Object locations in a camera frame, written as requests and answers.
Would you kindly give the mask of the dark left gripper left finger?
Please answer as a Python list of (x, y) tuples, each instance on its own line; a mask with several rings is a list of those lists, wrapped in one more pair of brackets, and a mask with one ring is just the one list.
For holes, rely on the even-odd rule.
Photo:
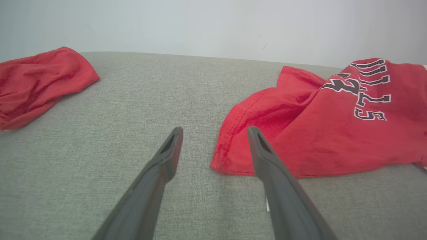
[(183, 129), (175, 127), (93, 236), (94, 240), (153, 239), (166, 184), (176, 172)]

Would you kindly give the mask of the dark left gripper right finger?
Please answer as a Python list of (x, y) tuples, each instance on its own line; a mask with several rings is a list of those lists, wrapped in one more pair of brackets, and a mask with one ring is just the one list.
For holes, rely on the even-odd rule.
[(255, 175), (263, 183), (276, 240), (336, 240), (337, 236), (261, 130), (248, 128)]

